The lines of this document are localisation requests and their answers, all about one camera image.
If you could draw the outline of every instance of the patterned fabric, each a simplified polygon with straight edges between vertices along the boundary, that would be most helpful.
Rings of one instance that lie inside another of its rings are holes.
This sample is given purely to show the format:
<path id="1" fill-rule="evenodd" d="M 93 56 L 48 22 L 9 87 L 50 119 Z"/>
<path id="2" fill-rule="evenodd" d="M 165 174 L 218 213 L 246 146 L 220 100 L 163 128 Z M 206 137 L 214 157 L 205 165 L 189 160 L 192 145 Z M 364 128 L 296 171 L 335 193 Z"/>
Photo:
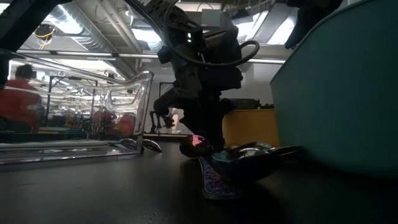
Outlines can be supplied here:
<path id="1" fill-rule="evenodd" d="M 236 199 L 238 192 L 231 188 L 203 157 L 199 157 L 203 175 L 203 194 L 207 199 Z"/>

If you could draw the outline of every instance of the red shirt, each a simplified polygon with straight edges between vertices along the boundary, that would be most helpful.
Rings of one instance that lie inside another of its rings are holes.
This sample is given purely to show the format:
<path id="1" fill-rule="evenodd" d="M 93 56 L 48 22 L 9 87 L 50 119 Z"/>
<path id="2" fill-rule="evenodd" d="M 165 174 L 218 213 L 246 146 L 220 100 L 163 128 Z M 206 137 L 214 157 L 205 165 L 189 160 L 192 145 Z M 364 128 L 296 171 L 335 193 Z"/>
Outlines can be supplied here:
<path id="1" fill-rule="evenodd" d="M 0 115 L 8 120 L 22 121 L 38 128 L 42 98 L 36 93 L 22 91 L 36 89 L 23 80 L 9 80 L 6 86 L 21 90 L 0 90 Z"/>

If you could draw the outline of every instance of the wall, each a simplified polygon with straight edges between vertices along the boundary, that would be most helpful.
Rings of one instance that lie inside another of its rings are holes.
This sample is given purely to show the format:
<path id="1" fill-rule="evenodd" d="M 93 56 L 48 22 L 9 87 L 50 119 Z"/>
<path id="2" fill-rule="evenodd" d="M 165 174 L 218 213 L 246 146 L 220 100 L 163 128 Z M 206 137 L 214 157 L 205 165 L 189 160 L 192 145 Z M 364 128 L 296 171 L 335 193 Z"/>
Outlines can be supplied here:
<path id="1" fill-rule="evenodd" d="M 260 99 L 262 105 L 273 103 L 270 81 L 280 65 L 252 64 L 243 74 L 242 88 L 224 91 L 223 98 Z"/>

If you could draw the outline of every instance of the ceiling light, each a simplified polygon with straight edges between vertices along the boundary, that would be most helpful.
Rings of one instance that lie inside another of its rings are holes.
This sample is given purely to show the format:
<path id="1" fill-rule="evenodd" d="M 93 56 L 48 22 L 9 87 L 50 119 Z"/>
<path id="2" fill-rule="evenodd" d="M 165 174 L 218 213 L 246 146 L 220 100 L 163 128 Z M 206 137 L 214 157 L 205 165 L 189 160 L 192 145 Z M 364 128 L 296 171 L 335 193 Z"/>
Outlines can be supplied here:
<path id="1" fill-rule="evenodd" d="M 137 40 L 143 40 L 145 42 L 160 42 L 162 39 L 153 30 L 141 30 L 132 29 L 132 32 L 136 36 Z"/>
<path id="2" fill-rule="evenodd" d="M 104 57 L 87 57 L 87 60 L 106 60 L 106 61 L 115 61 L 116 58 L 104 58 Z"/>
<path id="3" fill-rule="evenodd" d="M 9 6 L 8 3 L 0 3 L 0 15 L 2 14 L 2 12 L 3 12 L 4 10 L 7 9 L 8 6 Z"/>
<path id="4" fill-rule="evenodd" d="M 110 70 L 111 67 L 102 60 L 60 59 L 64 65 L 83 70 Z"/>
<path id="5" fill-rule="evenodd" d="M 295 17 L 289 16 L 275 31 L 267 44 L 285 44 L 295 26 Z"/>
<path id="6" fill-rule="evenodd" d="M 112 57 L 111 53 L 93 53 L 93 52 L 57 52 L 59 55 L 81 55 L 81 56 L 97 56 L 97 57 Z"/>
<path id="7" fill-rule="evenodd" d="M 156 54 L 119 54 L 120 57 L 131 57 L 131 58 L 154 58 L 157 59 Z"/>
<path id="8" fill-rule="evenodd" d="M 51 54 L 48 50 L 17 50 L 19 54 Z"/>
<path id="9" fill-rule="evenodd" d="M 275 60 L 275 59 L 250 59 L 249 63 L 268 63 L 268 64 L 275 64 L 275 65 L 283 65 L 286 60 Z"/>

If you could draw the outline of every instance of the orange object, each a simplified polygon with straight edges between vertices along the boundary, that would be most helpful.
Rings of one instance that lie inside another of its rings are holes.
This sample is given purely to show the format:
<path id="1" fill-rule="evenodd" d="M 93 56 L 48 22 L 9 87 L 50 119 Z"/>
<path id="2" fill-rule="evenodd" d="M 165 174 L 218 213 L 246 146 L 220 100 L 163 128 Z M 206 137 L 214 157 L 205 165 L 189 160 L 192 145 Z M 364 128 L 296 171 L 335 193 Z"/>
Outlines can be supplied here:
<path id="1" fill-rule="evenodd" d="M 118 122 L 118 130 L 127 135 L 133 134 L 136 117 L 125 113 Z"/>
<path id="2" fill-rule="evenodd" d="M 0 90 L 0 115 L 11 121 L 22 121 L 34 129 L 39 128 L 39 106 L 42 98 L 23 90 L 36 89 L 24 80 L 9 80 L 6 86 L 21 90 Z"/>
<path id="3" fill-rule="evenodd" d="M 227 146 L 261 141 L 280 146 L 275 110 L 236 110 L 224 117 L 223 134 Z"/>

